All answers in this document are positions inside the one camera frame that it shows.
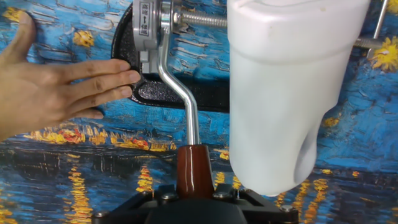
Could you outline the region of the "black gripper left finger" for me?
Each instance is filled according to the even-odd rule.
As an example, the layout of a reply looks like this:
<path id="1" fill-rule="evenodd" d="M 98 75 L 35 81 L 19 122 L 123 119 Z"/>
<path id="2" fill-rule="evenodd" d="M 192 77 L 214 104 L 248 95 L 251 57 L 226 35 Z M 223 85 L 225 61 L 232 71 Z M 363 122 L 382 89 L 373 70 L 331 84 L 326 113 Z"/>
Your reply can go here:
<path id="1" fill-rule="evenodd" d="M 133 195 L 112 211 L 99 211 L 91 216 L 92 224 L 144 224 L 150 212 L 178 200 L 174 185 L 161 185 L 154 192 Z"/>

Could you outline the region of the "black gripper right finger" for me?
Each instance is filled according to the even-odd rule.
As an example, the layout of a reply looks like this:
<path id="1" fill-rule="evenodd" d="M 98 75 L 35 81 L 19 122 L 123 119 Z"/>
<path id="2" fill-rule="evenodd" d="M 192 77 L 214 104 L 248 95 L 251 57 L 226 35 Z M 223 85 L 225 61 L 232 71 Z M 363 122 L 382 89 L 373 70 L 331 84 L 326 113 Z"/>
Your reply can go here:
<path id="1" fill-rule="evenodd" d="M 277 207 L 253 190 L 236 190 L 230 184 L 220 184 L 213 193 L 215 207 L 224 223 L 298 224 L 299 212 L 291 205 Z"/>

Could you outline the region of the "bare human hand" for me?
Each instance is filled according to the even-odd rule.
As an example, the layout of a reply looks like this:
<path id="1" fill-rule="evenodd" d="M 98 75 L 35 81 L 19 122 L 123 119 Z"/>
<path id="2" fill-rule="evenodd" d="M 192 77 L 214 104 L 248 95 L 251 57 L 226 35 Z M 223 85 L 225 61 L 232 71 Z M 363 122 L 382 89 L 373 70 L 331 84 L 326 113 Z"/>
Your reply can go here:
<path id="1" fill-rule="evenodd" d="M 68 65 L 27 61 L 36 36 L 34 20 L 19 14 L 19 28 L 1 52 L 1 140 L 56 126 L 72 118 L 103 118 L 97 106 L 131 96 L 141 77 L 123 60 Z"/>

